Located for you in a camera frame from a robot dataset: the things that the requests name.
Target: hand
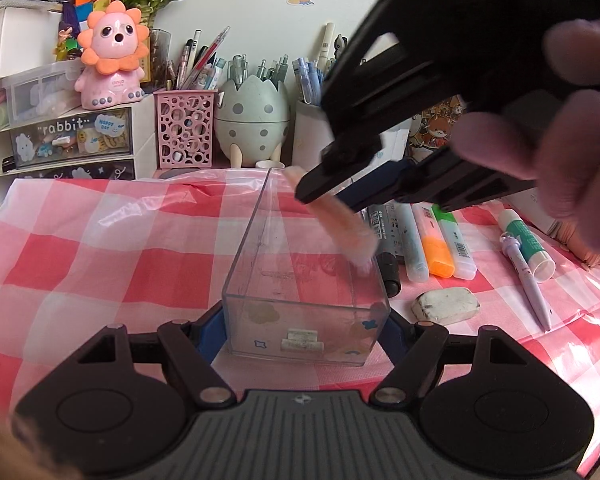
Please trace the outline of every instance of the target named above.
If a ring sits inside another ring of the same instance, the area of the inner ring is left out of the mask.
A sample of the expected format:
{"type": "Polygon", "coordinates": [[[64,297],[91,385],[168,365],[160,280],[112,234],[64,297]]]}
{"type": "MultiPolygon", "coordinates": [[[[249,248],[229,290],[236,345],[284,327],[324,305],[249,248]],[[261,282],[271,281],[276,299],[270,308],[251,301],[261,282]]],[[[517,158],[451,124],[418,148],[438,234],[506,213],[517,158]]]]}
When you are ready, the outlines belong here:
{"type": "MultiPolygon", "coordinates": [[[[600,84],[600,20],[555,25],[544,37],[544,53],[565,80],[600,84]]],[[[535,151],[513,124],[482,112],[458,121],[451,145],[470,162],[536,179],[544,209],[575,220],[583,240],[600,253],[600,92],[573,93],[535,151]]]]}

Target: rubik's cube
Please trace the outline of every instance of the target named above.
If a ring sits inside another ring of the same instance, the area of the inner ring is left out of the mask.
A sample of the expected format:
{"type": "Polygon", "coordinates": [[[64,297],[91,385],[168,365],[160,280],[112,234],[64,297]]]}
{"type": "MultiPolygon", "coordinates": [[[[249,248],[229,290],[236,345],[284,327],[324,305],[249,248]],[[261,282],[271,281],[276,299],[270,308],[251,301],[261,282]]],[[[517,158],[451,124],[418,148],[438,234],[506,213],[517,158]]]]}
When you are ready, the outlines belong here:
{"type": "Polygon", "coordinates": [[[109,7],[111,0],[75,0],[75,13],[80,22],[80,31],[87,30],[87,18],[94,10],[104,12],[109,7]]]}

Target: plastic sheet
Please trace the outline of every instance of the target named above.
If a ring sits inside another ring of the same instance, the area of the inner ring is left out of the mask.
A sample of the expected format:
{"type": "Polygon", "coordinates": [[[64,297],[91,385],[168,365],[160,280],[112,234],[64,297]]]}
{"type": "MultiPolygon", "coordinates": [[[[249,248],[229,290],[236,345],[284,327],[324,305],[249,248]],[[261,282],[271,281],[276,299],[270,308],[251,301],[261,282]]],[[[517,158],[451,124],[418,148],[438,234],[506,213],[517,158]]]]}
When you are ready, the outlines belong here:
{"type": "MultiPolygon", "coordinates": [[[[221,290],[266,176],[260,170],[204,170],[169,181],[17,180],[0,209],[0,408],[12,408],[37,381],[102,326],[152,332],[172,319],[197,319],[221,290]]],[[[496,324],[552,368],[589,403],[596,429],[580,473],[600,455],[600,269],[587,272],[543,237],[557,271],[541,284],[555,312],[543,333],[500,252],[499,202],[458,212],[478,274],[409,283],[392,306],[409,317],[420,293],[467,286],[477,317],[449,327],[474,334],[496,324]]],[[[392,368],[376,346],[365,366],[289,364],[223,351],[216,369],[235,390],[358,388],[368,394],[392,368]]],[[[148,373],[156,370],[139,367],[148,373]]],[[[453,367],[445,379],[466,373],[453,367]]]]}

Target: orange highlighter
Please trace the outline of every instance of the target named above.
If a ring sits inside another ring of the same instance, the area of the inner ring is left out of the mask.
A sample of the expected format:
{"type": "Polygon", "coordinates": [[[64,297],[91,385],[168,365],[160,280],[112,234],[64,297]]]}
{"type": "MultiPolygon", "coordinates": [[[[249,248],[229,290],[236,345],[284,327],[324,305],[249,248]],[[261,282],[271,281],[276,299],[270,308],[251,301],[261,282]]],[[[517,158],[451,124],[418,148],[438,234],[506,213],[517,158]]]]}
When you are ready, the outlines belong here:
{"type": "Polygon", "coordinates": [[[451,278],[456,268],[431,206],[430,203],[420,202],[411,205],[411,209],[416,219],[429,272],[440,278],[451,278]]]}

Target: pink lion figurine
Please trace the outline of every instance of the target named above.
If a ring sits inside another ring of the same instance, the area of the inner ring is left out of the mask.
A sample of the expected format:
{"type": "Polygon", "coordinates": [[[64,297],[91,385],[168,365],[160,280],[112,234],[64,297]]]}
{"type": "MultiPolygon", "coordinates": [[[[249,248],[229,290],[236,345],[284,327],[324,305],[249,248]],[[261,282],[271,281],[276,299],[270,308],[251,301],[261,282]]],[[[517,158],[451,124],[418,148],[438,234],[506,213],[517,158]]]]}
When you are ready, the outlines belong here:
{"type": "Polygon", "coordinates": [[[149,36],[149,28],[139,25],[140,19],[139,9],[126,10],[119,1],[112,2],[106,12],[89,15],[89,28],[78,36],[86,67],[75,82],[86,110],[132,103],[144,97],[140,59],[149,54],[142,43],[149,36]]]}

